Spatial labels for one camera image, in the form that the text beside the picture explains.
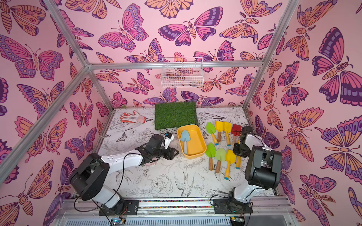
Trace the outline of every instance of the metal rail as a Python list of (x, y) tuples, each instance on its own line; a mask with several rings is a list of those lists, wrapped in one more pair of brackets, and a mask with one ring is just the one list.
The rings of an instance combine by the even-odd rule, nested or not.
[(266, 53), (264, 55), (264, 58), (263, 58), (264, 64), (261, 67), (261, 69), (259, 69), (258, 72), (256, 73), (255, 78), (251, 84), (248, 95), (244, 101), (243, 109), (247, 109), (256, 89), (258, 88), (259, 82), (262, 79), (264, 73), (266, 72), (266, 70), (268, 68), (268, 64), (274, 55), (274, 51), (277, 48), (279, 41), (282, 38), (283, 33), (284, 33), (285, 29), (287, 28), (295, 9), (298, 7), (298, 3), (299, 3), (299, 0), (289, 0), (288, 5), (287, 5), (283, 15), (279, 20), (278, 27), (277, 27), (276, 31), (274, 32), (274, 35), (269, 44), (268, 50), (266, 51)]

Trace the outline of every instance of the purple butterfly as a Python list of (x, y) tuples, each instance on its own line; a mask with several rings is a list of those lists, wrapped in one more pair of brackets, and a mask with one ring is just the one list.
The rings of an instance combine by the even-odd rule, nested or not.
[(0, 35), (0, 53), (5, 59), (15, 62), (21, 78), (34, 78), (35, 73), (47, 80), (54, 81), (54, 69), (60, 68), (63, 56), (55, 51), (44, 51), (39, 56), (34, 52), (31, 54), (24, 46), (17, 41)]
[(75, 120), (78, 120), (77, 124), (78, 124), (79, 128), (82, 127), (82, 125), (84, 125), (84, 123), (85, 123), (85, 126), (88, 126), (89, 120), (92, 117), (93, 104), (91, 104), (87, 107), (87, 103), (85, 103), (84, 108), (83, 108), (82, 104), (79, 102), (80, 109), (73, 102), (70, 102), (69, 105), (70, 105), (70, 109), (72, 109), (72, 111), (73, 111), (73, 118)]
[(87, 136), (83, 140), (79, 138), (73, 138), (67, 140), (64, 144), (64, 148), (68, 149), (70, 153), (76, 153), (78, 160), (84, 156), (84, 151), (90, 152), (93, 150), (93, 141), (96, 138), (97, 129), (92, 128)]
[[(194, 52), (194, 57), (196, 57), (195, 61), (232, 61), (234, 60), (234, 56), (232, 56), (234, 51), (235, 49), (231, 46), (231, 42), (224, 41), (219, 47), (216, 56), (215, 54), (212, 55), (212, 53), (209, 51), (212, 56), (204, 52)], [(210, 72), (212, 70), (213, 68), (204, 68), (205, 72)]]
[(163, 91), (162, 96), (160, 93), (159, 97), (147, 98), (143, 101), (143, 103), (147, 105), (156, 105), (158, 103), (176, 102), (178, 101), (178, 99), (175, 97), (176, 94), (176, 88), (166, 88)]
[(228, 89), (226, 90), (225, 93), (231, 93), (231, 95), (234, 95), (236, 94), (238, 97), (242, 96), (246, 96), (248, 94), (248, 90), (250, 89), (250, 86), (251, 86), (251, 83), (253, 82), (254, 80), (254, 77), (252, 77), (253, 73), (251, 74), (247, 74), (245, 77), (244, 77), (244, 84), (240, 85), (240, 87), (236, 87), (236, 88), (231, 88), (231, 89)]
[[(0, 103), (4, 103), (8, 99), (8, 84), (4, 78), (0, 78)], [(0, 105), (0, 116), (8, 112), (5, 106)]]
[(299, 188), (299, 192), (303, 198), (307, 199), (308, 207), (318, 216), (319, 221), (323, 226), (329, 226), (329, 222), (323, 208), (328, 214), (332, 216), (334, 215), (324, 201), (336, 201), (331, 196), (319, 195), (318, 192), (325, 193), (332, 190), (337, 185), (336, 181), (329, 177), (319, 178), (313, 174), (309, 175), (309, 179), (306, 175), (300, 175), (300, 179), (304, 183), (302, 184), (304, 189)]
[(290, 203), (295, 204), (294, 189), (288, 177), (291, 170), (289, 172), (287, 171), (292, 163), (292, 150), (290, 147), (285, 146), (285, 149), (281, 150), (281, 153), (283, 160), (279, 183), (282, 185), (284, 193), (288, 196)]
[(212, 105), (217, 105), (224, 101), (224, 99), (220, 97), (199, 97), (198, 95), (190, 91), (181, 91), (181, 96), (185, 100), (185, 102), (196, 102), (197, 105), (201, 104), (202, 107), (211, 107)]
[(268, 147), (273, 149), (279, 147), (279, 140), (272, 133), (267, 132), (268, 129), (264, 128), (263, 122), (258, 115), (255, 115), (255, 126), (257, 127), (255, 132), (261, 136)]
[(76, 170), (76, 168), (74, 170), (73, 169), (73, 161), (69, 157), (66, 157), (60, 170), (60, 183), (62, 185), (59, 187), (58, 184), (58, 190), (56, 190), (55, 193), (57, 191), (59, 191), (59, 193), (54, 198), (53, 202), (51, 202), (48, 211), (45, 214), (43, 226), (49, 226), (53, 222), (53, 220), (56, 218), (56, 214), (60, 209), (60, 205), (63, 203), (63, 200), (69, 199), (72, 196), (69, 192), (65, 191), (71, 189), (71, 187), (69, 186), (69, 177), (72, 171)]
[(195, 20), (194, 24), (191, 23), (191, 20), (193, 19), (190, 19), (189, 22), (185, 21), (187, 22), (187, 26), (183, 24), (169, 24), (161, 27), (158, 30), (158, 33), (170, 41), (173, 41), (178, 37), (175, 41), (175, 45), (177, 46), (184, 44), (189, 46), (191, 45), (191, 36), (196, 38), (196, 33), (203, 41), (205, 41), (210, 35), (214, 35), (216, 33), (215, 28), (203, 26), (217, 26), (220, 22), (222, 14), (223, 8), (215, 7), (201, 14)]
[(144, 78), (144, 75), (141, 72), (137, 72), (137, 81), (134, 78), (131, 78), (134, 83), (128, 83), (130, 85), (129, 87), (125, 87), (122, 90), (126, 92), (132, 92), (135, 94), (142, 93), (144, 95), (147, 95), (150, 89), (153, 89), (153, 86), (150, 85), (150, 81)]

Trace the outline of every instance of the toy shovel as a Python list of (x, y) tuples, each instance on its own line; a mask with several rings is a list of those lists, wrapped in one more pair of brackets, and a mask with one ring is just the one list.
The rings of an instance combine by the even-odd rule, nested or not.
[(191, 137), (187, 130), (182, 131), (180, 141), (184, 142), (184, 153), (187, 155), (187, 141), (190, 141)]

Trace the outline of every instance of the red shovel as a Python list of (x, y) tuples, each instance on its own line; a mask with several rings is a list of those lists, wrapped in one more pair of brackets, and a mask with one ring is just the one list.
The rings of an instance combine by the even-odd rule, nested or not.
[(236, 142), (236, 137), (240, 136), (241, 128), (242, 128), (241, 125), (236, 125), (236, 124), (232, 125), (231, 134), (234, 135), (234, 138), (232, 140), (233, 144), (235, 144), (235, 142)]

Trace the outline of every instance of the butterfly illustration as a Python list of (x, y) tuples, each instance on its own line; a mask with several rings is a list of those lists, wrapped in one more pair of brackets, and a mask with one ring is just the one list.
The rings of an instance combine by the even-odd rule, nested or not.
[(132, 52), (136, 48), (133, 40), (143, 41), (148, 37), (148, 34), (141, 27), (143, 18), (140, 14), (140, 7), (134, 3), (127, 7), (122, 17), (122, 26), (119, 25), (119, 31), (112, 31), (102, 35), (98, 43), (102, 46), (109, 46), (113, 49), (121, 47), (128, 52)]
[(258, 115), (255, 115), (255, 126), (257, 127), (255, 132), (261, 136), (268, 147), (275, 149), (280, 146), (279, 140), (272, 133), (267, 132), (268, 129), (264, 128), (263, 122)]
[(250, 89), (251, 83), (254, 80), (254, 77), (252, 76), (252, 74), (253, 73), (245, 75), (243, 85), (241, 85), (239, 83), (240, 87), (228, 89), (228, 90), (226, 90), (225, 93), (230, 93), (231, 95), (236, 94), (238, 97), (246, 96), (248, 94), (248, 90)]
[(102, 102), (97, 102), (96, 103), (97, 108), (99, 109), (99, 115), (104, 117), (105, 115), (108, 116), (109, 114), (109, 109), (107, 108), (107, 106)]
[(293, 210), (293, 213), (294, 213), (294, 215), (295, 215), (298, 222), (302, 222), (302, 221), (306, 220), (304, 215), (301, 214), (296, 208), (292, 208), (292, 210)]
[[(0, 103), (5, 103), (8, 99), (9, 85), (4, 78), (0, 78)], [(0, 105), (0, 116), (5, 115), (8, 112), (5, 106)]]
[(189, 10), (194, 0), (147, 0), (144, 4), (150, 8), (160, 9), (161, 15), (169, 19), (176, 18), (178, 12)]
[(50, 176), (51, 171), (53, 170), (53, 164), (53, 160), (49, 160), (47, 163), (45, 163), (45, 165), (40, 169), (39, 173), (35, 176), (26, 194), (24, 192), (26, 190), (26, 182), (28, 180), (25, 182), (25, 188), (22, 193), (17, 196), (7, 195), (19, 200), (0, 206), (0, 219), (3, 225), (14, 225), (16, 223), (16, 220), (19, 216), (20, 206), (22, 206), (22, 209), (27, 215), (33, 215), (33, 204), (29, 198), (41, 199), (49, 194), (52, 187)]
[(84, 151), (90, 152), (93, 150), (93, 141), (96, 138), (97, 129), (92, 128), (86, 137), (73, 138), (67, 140), (64, 144), (64, 148), (68, 149), (70, 153), (75, 153), (77, 155), (78, 160), (80, 160), (84, 156)]
[(216, 29), (205, 26), (216, 27), (221, 20), (222, 14), (223, 8), (215, 7), (202, 13), (195, 20), (194, 24), (191, 23), (191, 20), (193, 19), (190, 19), (188, 22), (185, 21), (187, 26), (183, 24), (169, 24), (161, 27), (158, 30), (158, 33), (169, 41), (173, 41), (178, 37), (175, 41), (176, 46), (191, 45), (191, 37), (195, 39), (196, 33), (199, 35), (201, 40), (206, 41), (210, 35), (214, 35), (216, 33)]
[[(122, 9), (119, 6), (119, 3), (116, 0), (107, 0), (111, 5), (116, 8)], [(104, 4), (104, 0), (91, 0), (91, 1), (81, 1), (81, 0), (67, 0), (66, 7), (71, 10), (86, 12), (89, 13), (92, 11), (92, 16), (98, 19), (104, 19), (107, 16), (107, 7)]]
[(300, 87), (292, 87), (297, 84), (293, 84), (293, 80), (295, 81), (298, 77), (295, 77), (298, 72), (299, 61), (294, 61), (293, 64), (287, 65), (285, 68), (285, 72), (283, 72), (278, 78), (278, 86), (286, 86), (282, 90), (282, 92), (286, 91), (286, 93), (282, 96), (282, 104), (284, 106), (289, 106), (292, 103), (296, 106), (305, 100), (308, 97), (308, 92), (305, 89)]
[(259, 109), (261, 108), (261, 100), (260, 100), (260, 97), (259, 95), (261, 95), (261, 92), (260, 90), (263, 88), (263, 85), (265, 83), (265, 79), (263, 78), (260, 82), (259, 82), (259, 85), (258, 87), (256, 88), (256, 91), (253, 95), (253, 98), (252, 98), (252, 101), (254, 104), (256, 104), (257, 107), (259, 107)]
[(176, 94), (177, 94), (176, 88), (166, 88), (163, 91), (162, 96), (160, 93), (159, 97), (147, 98), (143, 101), (143, 103), (154, 106), (158, 103), (176, 102), (178, 101)]
[(265, 52), (262, 52), (259, 55), (257, 55), (256, 53), (253, 52), (253, 54), (255, 54), (255, 56), (254, 56), (253, 54), (251, 54), (249, 52), (241, 52), (240, 57), (242, 60), (262, 60), (264, 58), (264, 53)]
[(122, 97), (122, 94), (119, 91), (113, 94), (113, 99), (111, 97), (109, 98), (111, 99), (111, 104), (114, 108), (120, 108), (122, 105), (127, 104), (127, 100)]
[(356, 193), (354, 192), (353, 188), (348, 188), (348, 195), (349, 200), (351, 201), (351, 204), (354, 208), (354, 210), (357, 212), (360, 218), (362, 218), (362, 203), (357, 200)]
[(267, 16), (273, 12), (275, 12), (279, 7), (282, 5), (282, 3), (278, 3), (274, 7), (268, 7), (268, 4), (264, 1), (261, 1), (260, 3), (258, 0), (256, 1), (249, 1), (249, 0), (240, 0), (241, 5), (244, 9), (244, 12), (247, 14), (249, 18), (246, 18), (245, 14), (240, 11), (240, 16), (242, 19), (235, 21), (235, 23), (242, 23), (243, 24), (235, 25), (231, 28), (226, 29), (225, 31), (221, 32), (219, 34), (220, 37), (225, 38), (253, 38), (253, 42), (256, 43), (258, 41), (258, 33), (257, 31), (249, 24), (258, 24), (259, 21), (255, 18), (250, 17), (263, 17)]
[(88, 126), (89, 120), (92, 117), (93, 104), (87, 107), (87, 103), (85, 103), (84, 107), (82, 107), (82, 104), (79, 102), (79, 107), (77, 107), (73, 102), (69, 102), (69, 106), (73, 111), (73, 118), (77, 120), (78, 127), (81, 128), (84, 123), (85, 126)]
[[(70, 76), (72, 77), (72, 79), (78, 74), (77, 69), (75, 68), (73, 62), (70, 63)], [(87, 100), (89, 100), (89, 102), (92, 102), (91, 100), (91, 93), (92, 93), (92, 88), (93, 88), (93, 83), (91, 81), (90, 78), (85, 78), (83, 79), (83, 81), (77, 86), (77, 88), (75, 88), (74, 92), (71, 95), (75, 95), (78, 90), (80, 88), (80, 91), (83, 93), (83, 91), (85, 91), (85, 96), (87, 97)]]
[(126, 91), (126, 92), (132, 92), (135, 94), (139, 94), (142, 93), (144, 95), (147, 95), (150, 89), (153, 89), (153, 86), (150, 85), (150, 81), (145, 79), (144, 75), (141, 72), (137, 72), (137, 80), (139, 82), (139, 84), (137, 83), (137, 81), (134, 78), (131, 78), (132, 81), (134, 83), (128, 83), (128, 85), (130, 85), (129, 87), (125, 87), (122, 90)]
[(314, 9), (312, 10), (312, 7), (309, 7), (306, 9), (306, 11), (302, 12), (302, 6), (299, 5), (298, 12), (297, 12), (297, 19), (300, 25), (303, 27), (297, 28), (296, 32), (300, 36), (296, 36), (292, 39), (290, 39), (284, 46), (283, 51), (290, 47), (290, 50), (292, 52), (295, 52), (296, 56), (298, 58), (301, 58), (302, 60), (308, 61), (309, 60), (309, 49), (307, 40), (303, 35), (306, 36), (307, 39), (310, 39), (310, 35), (308, 31), (311, 31), (316, 27), (316, 25), (313, 25), (315, 22), (317, 22), (320, 18), (322, 18), (328, 11), (330, 11), (333, 6), (337, 3), (337, 0), (328, 0), (323, 1), (321, 3), (318, 3)]
[(116, 142), (125, 141), (126, 138), (127, 138), (126, 133), (123, 133), (122, 136), (116, 140)]
[(300, 179), (304, 183), (302, 184), (304, 189), (299, 188), (299, 192), (302, 197), (307, 200), (309, 209), (311, 209), (313, 213), (317, 215), (323, 226), (329, 226), (329, 222), (323, 208), (329, 215), (334, 216), (334, 214), (324, 201), (334, 203), (336, 201), (329, 195), (320, 195), (319, 192), (329, 192), (337, 185), (336, 181), (329, 177), (319, 178), (313, 174), (310, 174), (309, 178), (306, 175), (300, 175)]
[[(15, 121), (16, 131), (18, 132), (19, 137), (23, 138), (23, 136), (30, 130), (30, 128), (34, 125), (29, 120), (18, 116)], [(40, 134), (38, 138), (34, 141), (34, 143), (30, 146), (29, 150), (26, 152), (29, 154), (29, 158), (25, 160), (25, 163), (29, 161), (32, 156), (36, 156), (37, 154), (41, 154), (41, 152), (46, 149), (48, 152), (56, 152), (58, 155), (60, 153), (57, 151), (62, 143), (61, 138), (66, 132), (67, 128), (67, 120), (62, 119), (57, 122), (52, 129), (47, 132)]]
[(217, 105), (224, 101), (223, 98), (220, 97), (205, 97), (205, 96), (198, 96), (197, 94), (190, 92), (190, 91), (181, 91), (181, 96), (185, 100), (185, 102), (195, 102), (197, 105), (202, 107), (211, 107), (212, 105)]
[[(70, 31), (72, 32), (76, 42), (78, 43), (79, 47), (85, 50), (93, 50), (89, 45), (81, 42), (80, 40), (82, 40), (82, 38), (80, 38), (79, 36), (82, 37), (93, 37), (94, 35), (89, 33), (88, 31), (85, 31), (81, 28), (75, 27), (75, 25), (73, 24), (73, 22), (70, 20), (70, 18), (68, 17), (67, 13), (64, 10), (59, 10), (61, 15), (63, 16), (63, 19), (66, 21)], [(64, 43), (66, 43), (66, 45), (68, 45), (68, 41), (66, 40), (66, 38), (64, 37), (62, 31), (60, 30), (59, 26), (56, 24), (55, 20), (53, 19), (52, 16), (50, 16), (51, 19), (54, 22), (54, 25), (58, 31), (58, 40), (56, 43), (56, 46), (58, 48), (62, 47)], [(69, 56), (70, 58), (72, 58), (74, 55), (74, 51), (72, 50), (72, 48), (69, 46)]]
[(324, 111), (318, 107), (316, 109), (305, 109), (301, 113), (295, 111), (291, 114), (289, 110), (287, 112), (290, 115), (289, 123), (292, 128), (288, 129), (287, 136), (285, 136), (284, 139), (288, 138), (289, 142), (295, 144), (295, 147), (304, 158), (314, 162), (312, 149), (302, 134), (304, 134), (306, 130), (311, 130), (305, 128), (315, 123), (323, 115)]
[(344, 40), (341, 31), (333, 27), (325, 36), (322, 45), (319, 47), (319, 53), (328, 57), (315, 56), (312, 60), (314, 65), (313, 75), (324, 74), (323, 80), (329, 79), (320, 89), (319, 92), (327, 96), (326, 100), (333, 103), (337, 100), (339, 94), (340, 77), (341, 77), (341, 96), (342, 103), (352, 106), (362, 106), (362, 78), (351, 71), (344, 71), (348, 65), (347, 62), (342, 64), (344, 53)]
[(332, 168), (333, 170), (337, 170), (343, 172), (345, 170), (345, 175), (350, 179), (353, 179), (355, 182), (359, 182), (362, 184), (362, 177), (360, 175), (360, 171), (362, 170), (362, 163), (351, 155), (349, 152), (355, 153), (352, 150), (360, 148), (360, 145), (356, 148), (349, 148), (353, 145), (357, 139), (361, 136), (362, 131), (359, 129), (362, 125), (362, 115), (360, 117), (355, 117), (354, 119), (350, 119), (348, 121), (341, 122), (336, 128), (326, 128), (320, 129), (315, 127), (315, 129), (321, 132), (321, 138), (327, 141), (330, 144), (333, 144), (337, 147), (326, 147), (326, 149), (335, 151), (337, 153), (333, 153), (324, 158), (325, 166), (321, 167), (321, 169)]
[(219, 73), (216, 74), (215, 78), (208, 78), (208, 79), (212, 79), (212, 81), (204, 81), (201, 91), (206, 92), (206, 93), (210, 92), (212, 90), (212, 88), (214, 87), (214, 84), (215, 84), (216, 88), (218, 88), (219, 90), (221, 90), (220, 83), (225, 84), (225, 85), (233, 84), (235, 82), (234, 76), (238, 70), (239, 70), (239, 67), (232, 67), (232, 68), (229, 68), (227, 71), (225, 71), (220, 76), (219, 79), (216, 79), (218, 77)]
[(44, 222), (43, 222), (43, 226), (49, 226), (54, 219), (57, 216), (58, 211), (60, 210), (60, 205), (63, 204), (63, 201), (65, 199), (69, 199), (72, 194), (70, 194), (69, 192), (66, 192), (68, 190), (71, 189), (70, 185), (70, 175), (72, 174), (72, 171), (74, 171), (74, 163), (73, 161), (69, 158), (66, 157), (64, 159), (62, 168), (60, 170), (60, 183), (61, 186), (59, 187), (58, 184), (58, 190), (55, 191), (59, 192), (57, 194), (57, 196), (54, 198), (53, 202), (51, 202), (48, 211), (45, 214), (45, 218), (44, 218)]
[(274, 91), (275, 91), (275, 79), (273, 78), (270, 82), (269, 88), (264, 93), (264, 101), (269, 104), (266, 107), (264, 107), (264, 111), (269, 110), (267, 116), (266, 116), (266, 122), (269, 125), (275, 126), (278, 130), (283, 131), (283, 125), (282, 121), (280, 120), (279, 116), (275, 112), (274, 108), (277, 109), (274, 105), (273, 98), (274, 98)]
[[(217, 52), (215, 49), (216, 56), (209, 51), (212, 56), (204, 52), (194, 52), (194, 57), (196, 57), (195, 61), (232, 61), (234, 60), (234, 51), (235, 49), (231, 46), (231, 42), (224, 41)], [(204, 71), (210, 72), (212, 69), (213, 68), (204, 68)]]
[(23, 31), (32, 36), (37, 35), (39, 33), (39, 28), (35, 25), (38, 25), (45, 19), (45, 11), (33, 5), (17, 5), (9, 7), (7, 5), (8, 2), (9, 1), (2, 1), (0, 7), (3, 11), (1, 13), (3, 26), (8, 34), (10, 34), (12, 28), (11, 12), (13, 18)]
[(34, 78), (37, 71), (43, 79), (54, 81), (54, 69), (60, 68), (63, 56), (55, 51), (44, 51), (39, 56), (31, 54), (24, 46), (13, 39), (0, 35), (0, 53), (5, 59), (15, 62), (21, 78)]
[[(47, 91), (41, 92), (40, 90), (23, 84), (18, 84), (17, 87), (23, 93), (24, 97), (29, 103), (34, 103), (35, 112), (38, 113), (38, 119), (40, 116), (44, 114), (44, 112), (48, 109), (48, 107), (55, 101), (55, 99), (63, 92), (64, 90), (64, 82), (58, 82), (51, 89), (49, 93), (49, 88)], [(64, 105), (60, 110), (65, 110), (66, 113), (68, 111), (64, 108)]]
[(274, 62), (274, 56), (271, 59), (271, 61), (268, 64), (268, 69), (266, 70), (266, 72), (269, 72), (269, 78), (271, 78), (274, 75), (274, 72), (276, 72), (277, 70), (282, 68), (282, 63), (281, 62)]
[(292, 163), (292, 150), (290, 147), (285, 146), (284, 150), (281, 150), (282, 153), (282, 166), (280, 170), (280, 180), (279, 183), (282, 185), (284, 193), (288, 196), (290, 203), (295, 204), (295, 194), (292, 183), (289, 179), (289, 173), (287, 170), (289, 169)]

